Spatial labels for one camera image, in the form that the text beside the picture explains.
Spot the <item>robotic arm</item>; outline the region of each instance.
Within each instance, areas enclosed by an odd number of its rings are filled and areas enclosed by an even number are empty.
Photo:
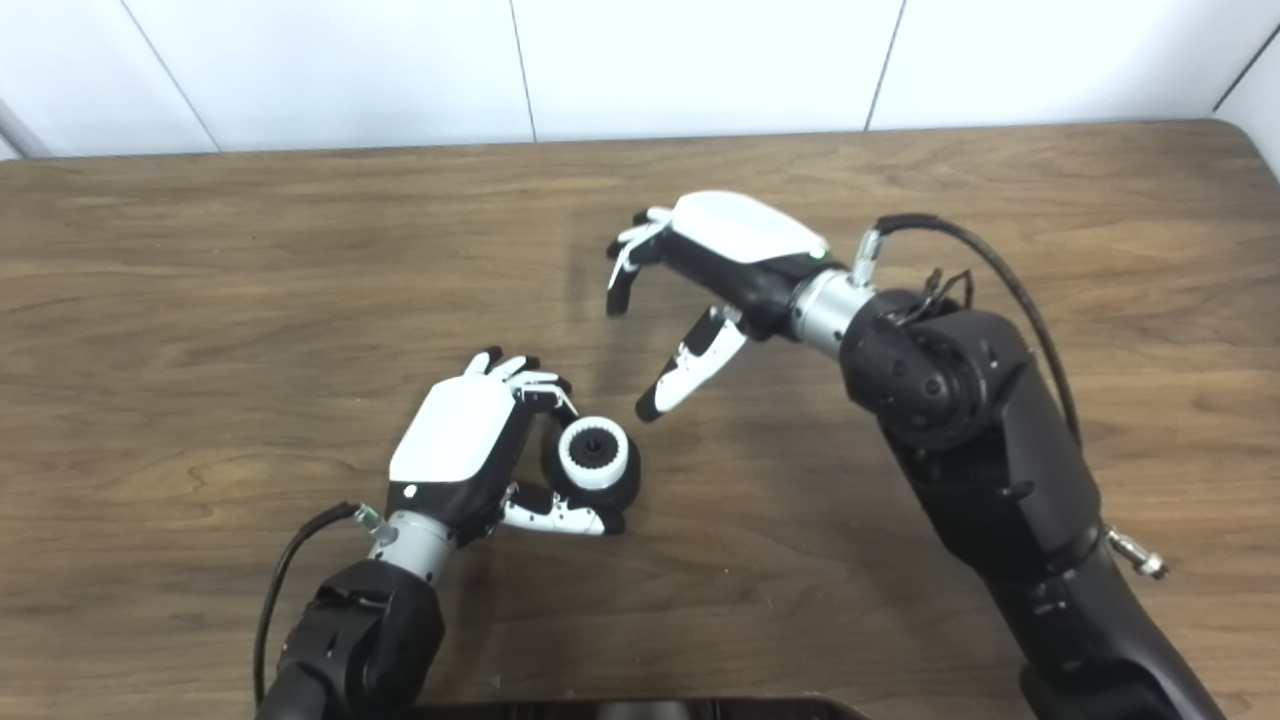
[[[255,643],[259,720],[396,720],[413,706],[444,638],[435,588],[449,557],[499,525],[618,534],[640,489],[640,452],[617,423],[581,418],[559,375],[538,359],[499,361],[497,347],[436,383],[390,462],[387,520],[342,503],[308,523],[282,559]],[[535,418],[556,428],[543,452],[550,489],[512,482]],[[293,552],[321,527],[353,516],[369,556],[325,580],[289,632],[271,688],[264,646]]]
[[[626,311],[640,268],[664,263],[728,305],[698,320],[636,404],[675,409],[746,338],[783,336],[840,365],[849,398],[884,439],[947,550],[986,582],[1027,659],[1020,684],[1041,720],[1224,720],[1194,673],[1120,577],[1162,560],[1101,519],[1065,375],[1034,305],[979,238],[932,215],[882,218],[854,266],[826,241],[750,197],[707,191],[636,217],[609,249],[608,313]],[[1064,413],[1007,319],[972,307],[966,273],[923,292],[870,284],[884,238],[925,228],[984,252],[1028,310]],[[948,291],[964,283],[963,301]]]

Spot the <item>metal connector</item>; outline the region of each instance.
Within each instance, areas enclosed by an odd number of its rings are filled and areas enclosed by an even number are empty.
[[[1103,537],[1106,537],[1111,550],[1133,565],[1134,573],[1156,580],[1164,580],[1169,577],[1169,565],[1165,564],[1165,559],[1158,552],[1142,547],[1132,537],[1120,533],[1111,525],[1107,525]]]
[[[385,547],[396,542],[396,537],[399,534],[399,530],[388,525],[381,515],[367,505],[361,505],[360,510],[356,510],[356,514],[351,519],[358,523],[361,528],[365,528],[378,541],[379,547]]]
[[[863,241],[858,243],[858,254],[854,255],[854,269],[850,273],[854,287],[867,287],[876,274],[876,260],[879,259],[881,246],[884,236],[874,225],[863,234]]]

